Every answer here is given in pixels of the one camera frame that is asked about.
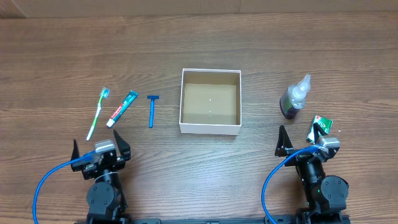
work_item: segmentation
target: bottle cap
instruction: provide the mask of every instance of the bottle cap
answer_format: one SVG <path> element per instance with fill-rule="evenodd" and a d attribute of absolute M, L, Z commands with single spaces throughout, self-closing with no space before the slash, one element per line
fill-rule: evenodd
<path fill-rule="evenodd" d="M 112 128 L 112 126 L 115 124 L 114 120 L 109 119 L 109 121 L 106 123 L 108 128 Z"/>
<path fill-rule="evenodd" d="M 302 100 L 305 98 L 305 95 L 307 95 L 308 91 L 310 91 L 311 86 L 310 86 L 310 81 L 311 81 L 311 75 L 305 75 L 304 79 L 301 80 L 301 82 L 299 82 L 297 84 L 297 86 L 295 86 L 293 88 L 293 97 L 294 100 Z"/>

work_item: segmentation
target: purple liquid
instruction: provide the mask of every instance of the purple liquid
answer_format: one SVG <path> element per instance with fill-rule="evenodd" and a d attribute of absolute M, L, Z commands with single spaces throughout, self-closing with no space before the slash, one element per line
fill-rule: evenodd
<path fill-rule="evenodd" d="M 287 96 L 287 93 L 285 93 L 282 98 L 279 100 L 279 107 L 280 107 L 280 111 L 282 112 L 282 114 L 285 116 L 286 119 L 293 119 L 294 117 L 296 117 L 296 114 L 300 111 L 300 109 L 296 109 L 293 106 L 291 106 L 290 108 L 283 108 L 282 107 L 282 100 L 289 100 L 289 97 Z"/>

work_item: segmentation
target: toothpaste tube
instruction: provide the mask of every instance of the toothpaste tube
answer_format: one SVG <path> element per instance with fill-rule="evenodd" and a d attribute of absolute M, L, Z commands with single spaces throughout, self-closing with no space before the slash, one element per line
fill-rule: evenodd
<path fill-rule="evenodd" d="M 113 113 L 112 117 L 106 123 L 107 127 L 111 128 L 118 119 L 122 116 L 125 110 L 130 106 L 130 104 L 137 98 L 138 93 L 135 91 L 130 91 L 123 102 L 120 104 L 119 108 Z"/>

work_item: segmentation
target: toothpaste tube cap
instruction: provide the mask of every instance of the toothpaste tube cap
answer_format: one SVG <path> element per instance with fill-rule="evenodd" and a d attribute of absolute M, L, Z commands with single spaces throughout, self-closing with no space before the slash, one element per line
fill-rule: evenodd
<path fill-rule="evenodd" d="M 106 123 L 108 128 L 112 128 L 112 126 L 115 124 L 115 122 L 112 119 L 109 119 L 109 121 Z"/>

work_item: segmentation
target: blue razor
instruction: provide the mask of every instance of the blue razor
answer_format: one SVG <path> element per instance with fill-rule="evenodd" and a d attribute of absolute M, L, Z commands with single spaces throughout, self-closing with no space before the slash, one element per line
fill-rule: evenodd
<path fill-rule="evenodd" d="M 149 127 L 152 128 L 154 126 L 155 100 L 158 100 L 159 96 L 148 95 L 148 99 L 150 99 Z"/>

